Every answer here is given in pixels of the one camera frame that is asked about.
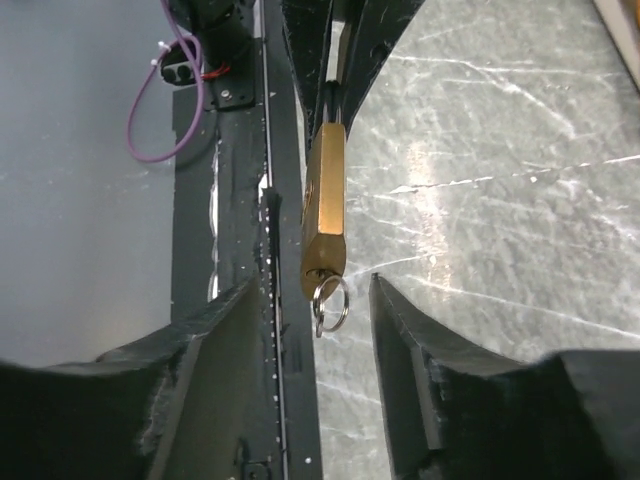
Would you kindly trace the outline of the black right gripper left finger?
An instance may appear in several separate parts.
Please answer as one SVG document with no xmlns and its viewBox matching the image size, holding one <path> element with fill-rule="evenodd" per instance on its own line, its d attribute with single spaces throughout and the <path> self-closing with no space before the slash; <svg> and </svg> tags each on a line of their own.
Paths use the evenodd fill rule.
<svg viewBox="0 0 640 480">
<path fill-rule="evenodd" d="M 5 479 L 228 479 L 259 367 L 259 282 L 87 363 L 1 366 Z"/>
</svg>

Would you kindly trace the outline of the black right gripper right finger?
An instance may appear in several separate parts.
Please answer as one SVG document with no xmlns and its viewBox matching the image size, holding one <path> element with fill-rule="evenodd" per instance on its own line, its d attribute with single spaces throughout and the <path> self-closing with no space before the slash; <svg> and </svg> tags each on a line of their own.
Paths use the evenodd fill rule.
<svg viewBox="0 0 640 480">
<path fill-rule="evenodd" d="M 396 479 L 635 479 L 639 354 L 493 353 L 415 307 L 381 276 L 370 311 Z"/>
</svg>

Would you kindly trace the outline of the brass padlock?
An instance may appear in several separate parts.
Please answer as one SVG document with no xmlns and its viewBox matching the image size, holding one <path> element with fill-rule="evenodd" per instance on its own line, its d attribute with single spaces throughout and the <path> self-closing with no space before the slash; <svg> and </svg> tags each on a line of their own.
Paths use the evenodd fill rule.
<svg viewBox="0 0 640 480">
<path fill-rule="evenodd" d="M 346 266 L 345 143 L 340 84 L 328 81 L 306 165 L 300 280 L 307 299 L 326 277 L 343 274 Z"/>
</svg>

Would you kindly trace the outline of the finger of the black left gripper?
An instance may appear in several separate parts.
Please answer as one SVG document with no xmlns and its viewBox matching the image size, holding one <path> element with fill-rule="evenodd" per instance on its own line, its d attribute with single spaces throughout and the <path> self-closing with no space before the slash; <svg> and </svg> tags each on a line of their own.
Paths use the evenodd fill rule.
<svg viewBox="0 0 640 480">
<path fill-rule="evenodd" d="M 284 38 L 305 115 L 305 142 L 310 145 L 321 124 L 324 83 L 331 41 L 331 0 L 283 0 Z"/>
<path fill-rule="evenodd" d="M 382 66 L 424 0 L 346 1 L 340 20 L 339 43 L 341 115 L 346 130 Z"/>
</svg>

